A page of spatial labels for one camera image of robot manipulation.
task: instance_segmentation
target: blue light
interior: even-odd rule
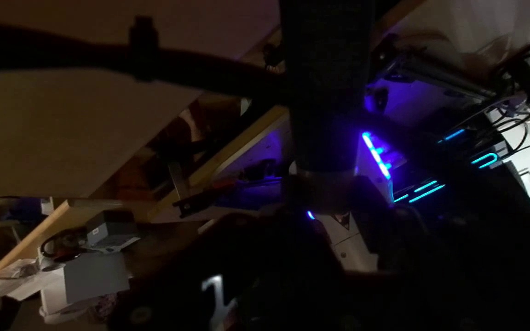
[[[434,183],[436,183],[436,180],[430,180],[430,182],[427,182],[427,183],[416,187],[414,193],[425,191],[427,187],[430,187],[430,185],[434,185]]]
[[[379,170],[382,172],[382,176],[386,180],[390,180],[392,176],[390,176],[388,165],[381,159],[381,156],[379,156],[379,152],[377,152],[377,148],[375,148],[375,145],[371,141],[371,134],[370,132],[362,132],[360,137],[362,137],[364,145],[370,148],[370,152],[371,152]]]
[[[449,139],[454,139],[458,136],[462,136],[465,132],[465,128],[458,128],[454,132],[450,132],[449,136],[445,136],[443,139],[449,141]]]
[[[401,200],[404,200],[404,198],[408,198],[410,194],[401,194],[401,196],[397,196],[397,198],[393,198],[393,204],[397,204],[397,202],[401,202]]]
[[[439,185],[432,187],[430,191],[425,191],[425,193],[410,198],[408,202],[414,204],[414,202],[417,202],[417,200],[421,200],[421,198],[425,198],[425,196],[428,196],[428,194],[432,194],[432,193],[436,193],[436,191],[439,191],[439,189],[443,189],[443,187],[445,187],[445,183],[439,183]]]
[[[493,163],[498,161],[498,154],[496,154],[496,152],[487,152],[487,154],[482,154],[482,156],[474,158],[471,163],[473,163],[473,165],[474,165],[474,163],[480,163],[480,161],[485,159],[485,158],[489,158],[489,159],[487,159],[485,163],[478,165],[478,169],[489,167],[489,165],[493,165]]]

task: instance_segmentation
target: glowing light strip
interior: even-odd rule
[[[427,187],[430,187],[434,183],[436,183],[436,180],[430,180],[430,182],[423,183],[421,187],[416,187],[414,193],[425,191]]]
[[[439,189],[443,189],[443,187],[445,187],[445,183],[439,183],[439,185],[432,187],[430,191],[425,191],[425,193],[410,198],[408,202],[414,204],[414,202],[417,202],[417,200],[421,200],[421,198],[425,198],[425,196],[428,196],[428,194],[432,194],[432,193],[436,193],[436,191],[439,191]]]
[[[496,152],[487,152],[487,154],[482,154],[482,156],[474,158],[471,163],[473,163],[473,165],[474,165],[474,163],[480,163],[480,161],[485,159],[485,158],[491,158],[491,159],[485,161],[485,163],[482,163],[482,165],[478,165],[478,169],[489,167],[489,165],[493,165],[495,161],[498,161],[498,154],[496,154]]]
[[[370,152],[371,152],[377,167],[381,169],[382,176],[384,176],[386,180],[390,180],[392,176],[390,176],[388,165],[382,163],[379,152],[375,150],[375,145],[371,143],[371,134],[370,134],[370,132],[362,132],[360,137],[362,137],[364,145],[370,148]]]
[[[445,141],[454,139],[454,137],[462,136],[463,132],[465,132],[465,128],[458,128],[452,134],[445,136],[443,139]]]
[[[404,198],[408,198],[410,194],[403,194],[403,196],[397,196],[397,198],[393,198],[393,204],[397,204],[397,202],[401,202],[401,200],[404,200]]]

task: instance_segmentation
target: led light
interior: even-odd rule
[[[393,204],[404,200],[406,196],[408,196],[408,194],[401,194],[401,196],[393,198]]]
[[[416,187],[414,193],[425,191],[427,187],[430,187],[430,185],[434,185],[434,183],[436,183],[436,180],[430,180],[430,182],[427,182],[427,183]]]
[[[462,136],[465,132],[465,128],[458,128],[454,132],[450,132],[449,136],[445,136],[443,139],[449,141],[449,139],[454,139],[458,136]]]
[[[428,196],[428,194],[432,194],[432,193],[436,193],[436,191],[439,191],[439,189],[443,189],[443,187],[445,187],[445,183],[439,183],[439,185],[432,187],[430,191],[425,191],[425,193],[410,198],[408,202],[414,204],[414,202],[417,202],[417,200],[421,200],[421,198],[425,198],[425,196]]]
[[[360,136],[362,136],[364,145],[370,148],[377,167],[381,169],[382,176],[386,180],[390,180],[390,170],[388,170],[386,163],[381,159],[381,156],[379,156],[379,152],[377,152],[377,148],[375,148],[375,145],[371,141],[371,134],[370,132],[362,132]]]
[[[476,165],[476,163],[480,163],[485,158],[489,158],[489,159],[485,163],[478,165],[478,169],[489,167],[489,165],[498,161],[498,154],[496,152],[487,152],[487,154],[482,154],[482,156],[474,158],[471,163]]]

